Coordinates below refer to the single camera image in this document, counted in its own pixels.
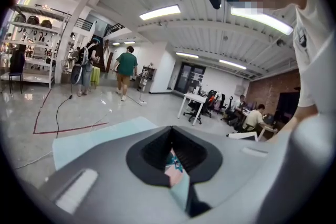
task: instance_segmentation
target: green t-shirt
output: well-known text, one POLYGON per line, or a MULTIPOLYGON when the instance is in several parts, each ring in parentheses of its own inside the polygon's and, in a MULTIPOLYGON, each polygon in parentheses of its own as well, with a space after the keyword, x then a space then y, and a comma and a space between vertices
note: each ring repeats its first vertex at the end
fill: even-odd
POLYGON ((134 67, 138 65, 136 60, 137 59, 133 54, 124 52, 117 59, 119 62, 118 73, 124 76, 132 76, 134 67))

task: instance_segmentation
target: column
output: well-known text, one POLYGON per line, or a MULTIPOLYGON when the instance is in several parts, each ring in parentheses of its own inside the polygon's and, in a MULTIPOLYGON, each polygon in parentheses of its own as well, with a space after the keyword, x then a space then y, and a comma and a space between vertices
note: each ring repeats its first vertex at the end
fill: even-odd
POLYGON ((70 35, 73 31, 73 28, 75 26, 75 23, 77 19, 79 18, 80 13, 85 8, 86 4, 89 2, 89 0, 81 0, 75 11, 72 13, 72 16, 69 19, 69 22, 67 26, 64 29, 62 41, 59 45, 58 52, 57 52, 57 58, 56 58, 56 69, 55 69, 55 83, 60 84, 61 83, 61 76, 62 76, 62 60, 64 60, 67 52, 68 42, 70 40, 70 35))

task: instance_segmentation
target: door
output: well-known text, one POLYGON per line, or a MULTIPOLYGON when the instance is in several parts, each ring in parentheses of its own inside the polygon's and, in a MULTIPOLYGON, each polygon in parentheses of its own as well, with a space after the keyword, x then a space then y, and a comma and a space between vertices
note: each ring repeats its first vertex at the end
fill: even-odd
POLYGON ((182 63, 174 89, 181 93, 191 92, 196 88, 198 84, 197 81, 202 81, 204 72, 205 67, 182 63))

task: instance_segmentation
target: light blue mat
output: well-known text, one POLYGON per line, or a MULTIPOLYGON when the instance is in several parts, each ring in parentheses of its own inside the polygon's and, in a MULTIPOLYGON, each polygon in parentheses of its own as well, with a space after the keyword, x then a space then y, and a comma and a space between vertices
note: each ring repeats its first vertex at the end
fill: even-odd
POLYGON ((61 169, 89 149, 106 141, 157 128, 144 117, 138 117, 116 125, 68 137, 54 139, 53 155, 56 170, 61 169))

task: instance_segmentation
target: ceiling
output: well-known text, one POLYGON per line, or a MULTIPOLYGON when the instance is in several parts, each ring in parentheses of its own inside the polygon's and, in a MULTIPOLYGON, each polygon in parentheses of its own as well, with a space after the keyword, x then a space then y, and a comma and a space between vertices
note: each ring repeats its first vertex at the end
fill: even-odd
MULTIPOLYGON (((231 15, 227 3, 220 10, 213 9, 208 0, 90 0, 88 5, 132 30, 139 40, 168 41, 175 51, 199 55, 198 63, 240 77, 254 79, 297 65, 291 35, 286 36, 262 23, 231 15), (150 10, 175 4, 180 7, 179 15, 147 21, 139 17, 150 10), (279 38, 285 41, 282 47, 276 45, 279 38), (247 69, 221 64, 218 62, 220 59, 247 69)), ((295 26, 293 6, 270 15, 295 26)))

